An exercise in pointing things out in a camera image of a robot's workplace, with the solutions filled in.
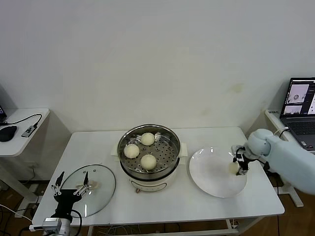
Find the laptop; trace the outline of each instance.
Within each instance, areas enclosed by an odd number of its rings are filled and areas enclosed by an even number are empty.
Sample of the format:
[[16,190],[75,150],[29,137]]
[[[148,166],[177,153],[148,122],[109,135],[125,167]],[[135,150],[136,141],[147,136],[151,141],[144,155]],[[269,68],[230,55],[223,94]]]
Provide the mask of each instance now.
[[315,150],[315,77],[291,78],[280,120],[306,150]]
[[5,119],[6,119],[6,114],[0,105],[0,123],[4,122]]

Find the perforated steamer tray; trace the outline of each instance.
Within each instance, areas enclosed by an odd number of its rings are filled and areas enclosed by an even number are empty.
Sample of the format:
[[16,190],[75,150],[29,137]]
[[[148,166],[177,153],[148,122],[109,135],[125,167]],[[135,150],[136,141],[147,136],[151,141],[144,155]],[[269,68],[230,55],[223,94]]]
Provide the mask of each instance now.
[[[177,160],[179,150],[168,137],[162,136],[160,133],[156,133],[155,142],[150,146],[143,145],[140,142],[140,138],[141,136],[138,136],[128,142],[128,144],[137,145],[140,149],[140,154],[134,159],[127,158],[124,154],[122,154],[121,162],[124,163],[125,167],[138,173],[159,172],[165,170],[172,165],[172,162]],[[147,171],[140,165],[141,158],[146,154],[151,154],[157,159],[157,166],[153,170]]]
[[[150,146],[145,146],[140,139],[144,133],[152,133],[155,142]],[[129,159],[124,155],[124,148],[129,144],[139,147],[140,154]],[[180,159],[181,143],[177,135],[169,128],[156,125],[144,124],[126,132],[117,145],[117,154],[120,159],[122,169],[129,176],[141,181],[156,181],[171,174],[178,166]],[[157,159],[157,165],[153,170],[145,170],[141,167],[140,160],[151,154]]]

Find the steamed bun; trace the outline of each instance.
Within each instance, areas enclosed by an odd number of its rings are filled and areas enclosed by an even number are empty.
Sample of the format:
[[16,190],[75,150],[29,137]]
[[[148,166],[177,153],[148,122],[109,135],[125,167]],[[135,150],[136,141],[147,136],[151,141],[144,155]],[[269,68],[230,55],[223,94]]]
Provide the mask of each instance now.
[[231,162],[229,165],[228,165],[228,171],[231,173],[231,174],[234,174],[236,175],[236,173],[238,172],[240,168],[240,165],[238,164],[238,162]]
[[155,168],[157,159],[154,156],[147,154],[141,158],[140,164],[144,169],[149,171]]
[[155,136],[151,133],[144,133],[140,139],[141,143],[145,146],[152,145],[155,140]]
[[137,145],[129,144],[124,148],[124,154],[127,158],[133,159],[136,158],[140,153],[140,150]]

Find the floor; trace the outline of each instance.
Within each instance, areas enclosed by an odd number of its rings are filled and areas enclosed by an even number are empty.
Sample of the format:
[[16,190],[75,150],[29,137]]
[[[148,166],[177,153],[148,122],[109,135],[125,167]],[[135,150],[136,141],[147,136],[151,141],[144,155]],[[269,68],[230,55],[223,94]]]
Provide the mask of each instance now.
[[[275,181],[271,178],[271,182],[276,186]],[[47,185],[40,184],[36,192],[37,195],[43,195]],[[315,196],[307,195],[298,192],[301,197],[304,207],[296,208],[291,198],[288,195],[281,195],[280,199],[285,207],[285,213],[279,217],[279,230],[281,236],[313,236],[315,235]],[[7,191],[0,191],[0,204],[5,205],[11,209],[16,209],[18,203],[22,200],[22,197],[14,190],[9,189]],[[29,225],[29,221],[24,218],[14,218],[14,215],[8,213],[6,209],[3,215],[0,212],[0,230],[6,231],[7,236],[17,236],[19,231]],[[28,209],[25,216],[32,217],[35,210]],[[139,234],[139,231],[144,234],[155,232],[179,232],[179,231],[199,231],[199,230],[211,230],[211,229],[225,229],[226,224],[224,221],[207,221],[207,222],[193,222],[193,223],[172,223],[172,224],[148,224],[135,226],[125,226],[124,228],[115,228],[109,231],[108,226],[95,227],[93,231],[94,236],[103,236],[106,233],[111,235],[116,230],[117,235],[121,234]],[[82,228],[82,236],[86,236],[88,233],[88,227]],[[23,236],[41,236],[42,232],[23,232]],[[278,225],[277,217],[265,217],[259,223],[251,227],[242,236],[277,236]]]

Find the cable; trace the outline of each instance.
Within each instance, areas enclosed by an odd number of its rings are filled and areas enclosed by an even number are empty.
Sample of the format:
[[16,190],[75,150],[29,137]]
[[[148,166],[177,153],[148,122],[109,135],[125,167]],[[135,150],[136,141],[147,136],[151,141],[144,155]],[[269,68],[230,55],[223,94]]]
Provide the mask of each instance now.
[[262,162],[261,160],[259,160],[259,159],[253,159],[253,160],[251,160],[251,162],[252,161],[259,161],[261,164],[263,164],[263,165],[265,165],[266,163],[264,163],[264,162]]
[[27,119],[29,119],[29,118],[31,118],[31,117],[34,117],[34,116],[40,116],[40,118],[38,119],[38,121],[33,125],[34,127],[37,127],[37,124],[39,123],[39,121],[41,120],[41,118],[43,117],[43,115],[42,114],[34,114],[34,115],[31,115],[31,116],[29,116],[29,117],[26,117],[26,118],[24,118],[24,119],[22,119],[22,120],[19,120],[19,121],[16,121],[16,122],[12,122],[12,123],[8,123],[8,122],[3,122],[3,123],[0,123],[0,126],[1,125],[11,125],[11,124],[17,124],[17,123],[20,123],[20,122],[22,122],[22,121],[25,121],[25,120],[27,120]]
[[45,236],[53,235],[54,233],[55,233],[54,231],[51,231],[48,234],[46,234]]
[[82,228],[82,216],[81,216],[81,214],[80,214],[80,212],[78,212],[77,210],[71,210],[71,211],[73,211],[73,212],[75,212],[75,213],[77,213],[78,214],[78,216],[80,217],[80,226],[79,226],[79,230],[78,230],[78,232],[76,233],[76,235],[75,236],[78,236],[79,235],[79,233],[80,233],[80,231],[81,231],[81,228]]
[[8,207],[6,207],[6,206],[4,206],[4,205],[1,205],[1,204],[0,204],[0,206],[1,206],[1,207],[4,207],[4,208],[7,208],[7,209],[10,210],[11,212],[13,212],[13,213],[15,213],[15,214],[17,214],[17,215],[19,215],[19,216],[25,218],[25,219],[28,219],[29,221],[32,221],[31,219],[27,218],[26,216],[20,215],[20,214],[17,213],[16,211],[11,210],[10,208],[8,208]]
[[126,228],[124,226],[122,226],[122,228],[125,230],[126,234],[129,235],[128,231],[126,230]]
[[[279,186],[278,186],[278,181],[277,179],[275,178],[276,180],[276,185],[277,185],[277,195],[279,197]],[[279,227],[279,215],[277,215],[277,223],[278,223],[278,236],[280,236],[280,227]]]
[[282,135],[284,132],[286,132],[286,131],[291,131],[291,130],[289,130],[289,129],[283,130],[283,131],[281,132],[281,134],[279,135],[279,138],[281,138],[281,135]]
[[180,226],[179,223],[176,223],[176,224],[177,224],[177,226],[178,226],[178,231],[180,232],[180,231],[181,231],[181,226]]
[[2,209],[2,207],[0,207],[0,211],[1,211],[1,221],[0,221],[0,226],[1,226],[2,221],[3,221],[3,209]]
[[19,236],[22,236],[22,232],[23,232],[23,231],[28,231],[28,230],[29,230],[29,227],[28,227],[28,226],[24,227],[23,229],[20,230]]
[[[18,212],[18,211],[22,211],[22,210],[30,210],[30,209],[33,209],[33,207],[29,207],[29,208],[25,208],[25,209],[19,209],[19,210],[17,210],[16,212]],[[11,211],[2,211],[3,213],[12,213]]]
[[275,133],[274,133],[274,135],[276,134],[276,133],[278,133],[279,131],[281,131],[281,130],[287,130],[287,129],[289,129],[289,127],[284,127],[284,128],[281,128],[281,129],[278,129]]
[[[15,209],[15,208],[22,202],[22,200],[23,200],[23,198],[21,198],[21,200],[15,205],[15,207],[14,207],[13,209]],[[8,217],[6,223],[5,223],[3,236],[4,236],[4,234],[6,233],[6,227],[7,227],[7,225],[8,225],[8,222],[9,222],[11,216],[12,216],[12,213],[9,215],[9,217]]]
[[25,183],[21,183],[21,184],[27,184],[27,183],[30,182],[33,178],[35,178],[35,170],[34,170],[34,167],[32,167],[32,170],[33,170],[33,176],[32,176],[32,178],[30,178],[29,180],[27,180]]
[[7,233],[7,232],[5,232],[5,231],[3,231],[3,230],[0,230],[0,232],[3,233],[3,235],[9,235],[9,236],[11,236],[10,233]]

